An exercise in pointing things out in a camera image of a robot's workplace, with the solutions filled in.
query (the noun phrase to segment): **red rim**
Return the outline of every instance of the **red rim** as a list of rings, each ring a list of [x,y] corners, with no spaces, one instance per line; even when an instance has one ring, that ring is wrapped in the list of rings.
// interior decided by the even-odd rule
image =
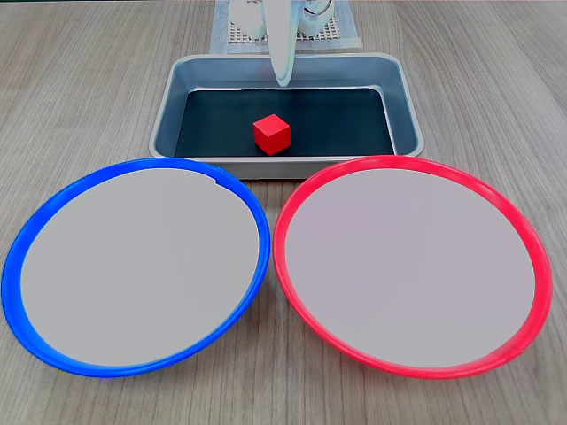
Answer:
[[[312,193],[326,183],[347,174],[380,168],[398,168],[417,171],[437,175],[438,177],[443,177],[453,182],[457,182],[462,186],[475,191],[481,197],[493,204],[514,226],[516,232],[522,238],[532,260],[536,287],[532,309],[528,318],[520,330],[518,330],[516,334],[513,335],[503,346],[481,359],[456,367],[406,367],[376,359],[364,352],[354,349],[348,344],[345,344],[324,328],[305,308],[293,288],[285,259],[285,240],[295,212]],[[319,334],[323,340],[327,341],[329,344],[333,345],[335,348],[339,349],[351,358],[354,358],[366,365],[397,375],[405,375],[413,378],[463,378],[482,374],[513,360],[524,352],[543,328],[551,306],[553,292],[552,273],[548,255],[546,254],[545,248],[534,228],[523,214],[520,213],[503,195],[476,177],[456,170],[450,166],[445,166],[422,158],[385,155],[354,159],[336,164],[335,166],[330,166],[304,181],[283,206],[283,210],[277,219],[274,233],[274,264],[283,292],[289,299],[291,305],[297,311],[299,316],[317,334]]]

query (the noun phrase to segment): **blue rim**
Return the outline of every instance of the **blue rim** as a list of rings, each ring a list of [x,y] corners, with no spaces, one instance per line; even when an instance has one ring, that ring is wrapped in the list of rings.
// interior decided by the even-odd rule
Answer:
[[[178,352],[164,359],[127,367],[98,366],[71,359],[54,350],[43,341],[27,317],[20,287],[21,271],[27,252],[48,221],[63,208],[63,206],[78,197],[81,193],[114,177],[151,168],[177,168],[208,175],[214,178],[217,184],[232,191],[246,203],[256,220],[260,237],[258,265],[256,266],[251,285],[237,308],[217,329],[182,352]],[[72,374],[99,378],[145,374],[163,367],[171,366],[178,361],[187,359],[189,356],[200,352],[221,337],[237,322],[260,290],[260,286],[268,269],[269,255],[270,233],[266,214],[254,194],[236,177],[218,167],[183,158],[136,159],[103,168],[67,186],[43,204],[27,221],[12,244],[4,263],[4,271],[2,273],[2,304],[4,315],[13,334],[18,338],[21,344],[38,359],[53,367]]]

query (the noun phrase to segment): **wood grain surface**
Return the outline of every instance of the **wood grain surface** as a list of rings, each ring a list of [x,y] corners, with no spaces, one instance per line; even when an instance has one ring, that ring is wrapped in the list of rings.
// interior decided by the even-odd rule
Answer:
[[[567,422],[567,3],[353,2],[365,51],[400,59],[423,157],[493,185],[540,233],[555,282],[524,356],[426,382],[363,367],[289,307],[273,266],[199,355],[127,379],[47,367],[0,319],[0,424]],[[207,53],[212,2],[0,4],[0,261],[67,184],[148,142],[170,66]],[[297,182],[250,182],[273,226]]]

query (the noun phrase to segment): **red cube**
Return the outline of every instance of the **red cube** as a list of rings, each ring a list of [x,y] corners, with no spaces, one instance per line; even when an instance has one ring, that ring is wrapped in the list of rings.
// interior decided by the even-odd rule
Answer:
[[[254,138],[260,149],[268,155],[276,155],[291,146],[291,128],[280,117],[272,114],[254,122]]]

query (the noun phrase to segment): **metal tray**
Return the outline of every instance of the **metal tray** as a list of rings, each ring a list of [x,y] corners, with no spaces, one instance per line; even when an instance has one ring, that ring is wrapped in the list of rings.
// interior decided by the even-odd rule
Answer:
[[[269,56],[203,55],[172,66],[151,134],[153,157],[174,157],[187,96],[196,90],[281,89]],[[400,62],[386,54],[298,55],[286,90],[374,89],[382,97],[393,152],[414,157],[423,138]],[[224,168],[243,180],[306,179],[331,164],[358,156],[189,158]]]

